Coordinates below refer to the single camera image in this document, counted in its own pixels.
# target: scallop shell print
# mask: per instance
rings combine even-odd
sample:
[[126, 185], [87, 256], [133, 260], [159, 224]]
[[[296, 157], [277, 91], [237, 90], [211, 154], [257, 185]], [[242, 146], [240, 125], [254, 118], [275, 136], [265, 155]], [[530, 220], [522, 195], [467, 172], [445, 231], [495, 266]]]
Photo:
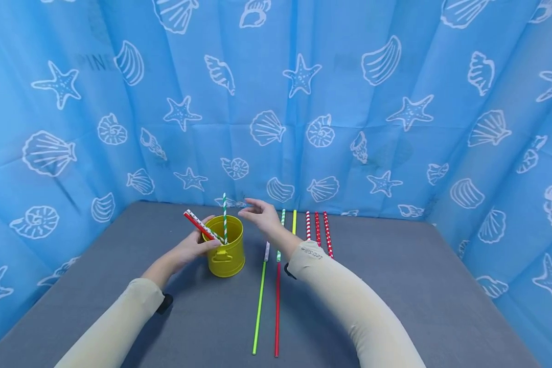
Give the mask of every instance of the scallop shell print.
[[440, 19], [449, 27], [463, 30], [494, 0], [444, 0]]
[[483, 243], [493, 244], [505, 235], [506, 214], [503, 211], [492, 209], [482, 222], [478, 230], [478, 238]]
[[401, 41], [393, 35], [385, 46], [362, 55], [364, 79], [373, 86], [381, 84], [395, 72], [400, 59]]
[[249, 133], [260, 146], [267, 146], [273, 141], [282, 141], [286, 131], [276, 114], [272, 110], [262, 111], [249, 125]]
[[313, 120], [307, 128], [306, 135], [309, 143], [316, 148], [329, 146], [335, 138], [335, 131], [331, 128], [331, 114]]
[[118, 146], [127, 141], [127, 129], [119, 124], [114, 113], [102, 117], [97, 130], [98, 138], [111, 146]]
[[155, 183], [153, 183], [153, 179], [149, 177], [149, 174], [147, 173], [147, 171], [145, 171], [144, 168], [140, 168], [133, 174], [127, 174], [127, 186], [133, 187], [133, 189], [137, 190], [143, 195], [151, 194], [155, 189]]
[[192, 11], [198, 9], [198, 0], [152, 0], [153, 12], [166, 31], [183, 35], [188, 29]]
[[498, 280], [494, 280], [490, 276], [480, 276], [476, 279], [476, 281], [485, 291], [485, 294], [493, 299], [497, 299], [509, 290], [509, 285]]
[[106, 194], [102, 198], [94, 198], [90, 207], [90, 212], [96, 222], [108, 222], [114, 214], [114, 196], [112, 193]]
[[143, 146], [147, 147], [150, 152], [155, 153], [163, 160], [168, 160], [162, 146], [157, 143], [157, 139], [147, 129], [141, 128], [140, 142]]
[[249, 165], [246, 160], [242, 158], [221, 158], [221, 165], [223, 170], [233, 180], [239, 180], [249, 173]]
[[57, 227], [59, 214], [48, 205], [35, 205], [25, 212], [25, 216], [10, 222], [9, 226], [20, 236], [28, 239], [48, 237]]
[[281, 183], [278, 178], [274, 177], [266, 184], [266, 191], [273, 200], [278, 202], [286, 202], [294, 197], [294, 186]]
[[25, 142], [22, 160], [37, 174], [57, 177], [68, 163], [78, 159], [75, 143], [66, 143], [50, 132], [41, 130]]
[[485, 200], [469, 178], [457, 181], [450, 189], [450, 197], [464, 209], [475, 209]]
[[321, 180], [313, 179], [311, 185], [307, 188], [315, 202], [323, 202], [335, 197], [339, 191], [339, 182], [334, 176]]
[[124, 40], [121, 50], [113, 60], [128, 85], [134, 86], [141, 82], [145, 74], [145, 64], [135, 45]]
[[503, 110], [491, 110], [485, 112], [474, 124], [468, 137], [468, 147], [490, 143], [497, 146], [503, 138], [511, 135], [507, 129]]

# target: seashell print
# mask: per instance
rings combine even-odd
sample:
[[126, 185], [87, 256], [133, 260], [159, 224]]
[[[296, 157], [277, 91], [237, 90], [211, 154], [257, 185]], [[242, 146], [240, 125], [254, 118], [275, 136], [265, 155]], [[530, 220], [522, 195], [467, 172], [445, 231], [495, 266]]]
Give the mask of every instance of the seashell print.
[[90, 207], [90, 212], [96, 222], [108, 222], [114, 214], [114, 196], [112, 193], [106, 194], [102, 198], [94, 198]]
[[35, 205], [25, 212], [25, 216], [10, 222], [9, 226], [20, 236], [28, 239], [48, 237], [57, 227], [59, 214], [48, 205]]
[[468, 147], [484, 143], [497, 146], [503, 138], [511, 135], [511, 133], [507, 129], [503, 110], [491, 110], [482, 114], [474, 124], [468, 137]]
[[423, 215], [424, 209], [417, 208], [414, 205], [400, 204], [397, 205], [397, 207], [399, 208], [401, 216], [403, 217], [421, 217]]
[[450, 197], [465, 209], [475, 209], [485, 200], [485, 195], [474, 186], [469, 178], [457, 181], [450, 189]]
[[313, 120], [307, 128], [306, 135], [309, 143], [316, 148], [329, 146], [335, 138], [335, 131], [331, 128], [331, 114]]
[[249, 132], [260, 146], [267, 146], [273, 141], [282, 141], [282, 135], [286, 131], [276, 114], [272, 110], [262, 111], [257, 114], [249, 125]]
[[166, 31], [183, 35], [188, 29], [192, 11], [198, 9], [198, 0], [152, 0], [153, 12]]
[[446, 176], [448, 170], [450, 170], [450, 165], [448, 163], [445, 163], [442, 166], [439, 166], [437, 164], [428, 164], [427, 181], [432, 186], [435, 186], [439, 179]]
[[247, 161], [242, 158], [234, 158], [233, 160], [222, 158], [221, 165], [223, 170], [225, 170], [227, 175], [233, 180], [239, 180], [249, 173], [249, 165]]
[[121, 50], [113, 60], [128, 85], [134, 86], [141, 82], [145, 74], [145, 64], [135, 45], [124, 40]]
[[480, 51], [474, 51], [468, 69], [468, 82], [478, 89], [484, 96], [493, 85], [495, 77], [495, 63]]
[[143, 146], [147, 147], [150, 152], [160, 156], [163, 160], [168, 160], [162, 146], [157, 143], [157, 139], [147, 129], [141, 128], [140, 142]]
[[133, 189], [137, 190], [143, 195], [151, 194], [155, 189], [155, 183], [153, 183], [153, 179], [149, 177], [149, 174], [147, 173], [147, 171], [145, 171], [144, 168], [140, 168], [133, 174], [127, 174], [127, 186], [133, 187]]
[[523, 160], [521, 160], [516, 170], [517, 174], [527, 173], [527, 171], [530, 171], [537, 165], [538, 159], [540, 158], [537, 152], [542, 149], [547, 140], [547, 135], [536, 136], [530, 147], [523, 154]]
[[401, 41], [393, 35], [385, 46], [362, 55], [364, 79], [373, 86], [381, 84], [395, 72], [400, 59]]
[[25, 142], [22, 160], [37, 174], [57, 177], [68, 163], [78, 160], [75, 146], [75, 143], [66, 143], [50, 132], [41, 130]]
[[463, 30], [494, 0], [444, 0], [440, 19], [449, 27]]
[[118, 146], [127, 141], [127, 129], [118, 123], [114, 113], [102, 117], [97, 131], [98, 138], [111, 146]]
[[476, 279], [476, 281], [485, 291], [485, 294], [493, 299], [500, 297], [509, 290], [509, 285], [498, 280], [494, 280], [490, 276], [480, 276]]
[[286, 202], [294, 196], [294, 186], [281, 183], [276, 177], [270, 179], [266, 184], [266, 191], [273, 200]]
[[249, 0], [240, 18], [240, 28], [261, 27], [266, 22], [266, 12], [271, 8], [272, 0]]
[[497, 243], [497, 241], [501, 240], [505, 235], [506, 217], [503, 211], [496, 209], [490, 210], [478, 230], [478, 238], [486, 244]]
[[211, 80], [216, 84], [225, 87], [231, 96], [235, 96], [236, 85], [229, 65], [227, 65], [224, 61], [219, 61], [219, 59], [212, 57], [211, 55], [204, 55], [204, 61], [206, 63], [206, 69], [209, 69]]
[[307, 191], [311, 193], [311, 197], [315, 202], [323, 202], [335, 197], [339, 190], [339, 182], [334, 176], [330, 176], [321, 180], [313, 179]]
[[350, 144], [350, 150], [355, 158], [364, 165], [368, 162], [368, 151], [366, 150], [366, 136], [364, 132], [359, 132], [358, 136]]

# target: red straw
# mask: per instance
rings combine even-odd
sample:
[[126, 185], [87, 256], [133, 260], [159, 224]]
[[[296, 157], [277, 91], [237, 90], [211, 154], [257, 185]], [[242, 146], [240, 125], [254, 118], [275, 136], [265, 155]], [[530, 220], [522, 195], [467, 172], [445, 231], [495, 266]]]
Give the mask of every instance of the red straw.
[[327, 253], [333, 258], [333, 248], [331, 247], [331, 234], [329, 233], [329, 219], [327, 219], [327, 212], [323, 212], [323, 222], [325, 223], [325, 239], [327, 240]]

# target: striped straw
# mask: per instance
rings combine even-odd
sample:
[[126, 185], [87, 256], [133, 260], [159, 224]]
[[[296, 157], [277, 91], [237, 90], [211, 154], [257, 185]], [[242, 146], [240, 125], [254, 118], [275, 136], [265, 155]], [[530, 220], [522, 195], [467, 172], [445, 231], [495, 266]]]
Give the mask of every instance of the striped straw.
[[227, 240], [227, 194], [223, 193], [223, 229], [225, 230], [225, 244], [229, 241]]
[[196, 217], [196, 215], [194, 213], [192, 213], [191, 210], [186, 210], [186, 213], [188, 213], [190, 215], [190, 217], [192, 217], [192, 220], [196, 221], [196, 223], [198, 223], [199, 225], [202, 226], [203, 229], [205, 229], [207, 232], [209, 232], [212, 236], [214, 236], [216, 239], [218, 239], [219, 241], [221, 241], [221, 243], [223, 244], [227, 244], [225, 242], [225, 239], [223, 239], [222, 237], [218, 236], [217, 233], [215, 233], [213, 230], [209, 229], [205, 224], [202, 223], [202, 221]]
[[316, 245], [321, 247], [321, 225], [319, 224], [319, 212], [315, 211], [315, 238]]
[[[284, 220], [286, 217], [286, 210], [282, 209], [282, 216], [280, 217], [280, 224], [284, 226]], [[276, 262], [280, 262], [280, 251], [276, 252]]]
[[323, 212], [323, 223], [325, 224], [325, 239], [327, 241], [327, 253], [333, 258], [333, 248], [331, 247], [331, 234], [329, 233], [329, 219], [327, 219], [327, 212]]
[[311, 214], [307, 211], [307, 240], [311, 240]]

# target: green and white striped straw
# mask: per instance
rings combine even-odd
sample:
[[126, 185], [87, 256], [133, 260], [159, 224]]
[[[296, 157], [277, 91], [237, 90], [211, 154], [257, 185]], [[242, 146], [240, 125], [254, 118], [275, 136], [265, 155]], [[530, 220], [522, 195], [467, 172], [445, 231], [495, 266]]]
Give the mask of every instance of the green and white striped straw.
[[[286, 217], [286, 210], [282, 209], [282, 216], [280, 217], [280, 224], [284, 226], [284, 219]], [[276, 262], [280, 262], [280, 251], [276, 252]]]

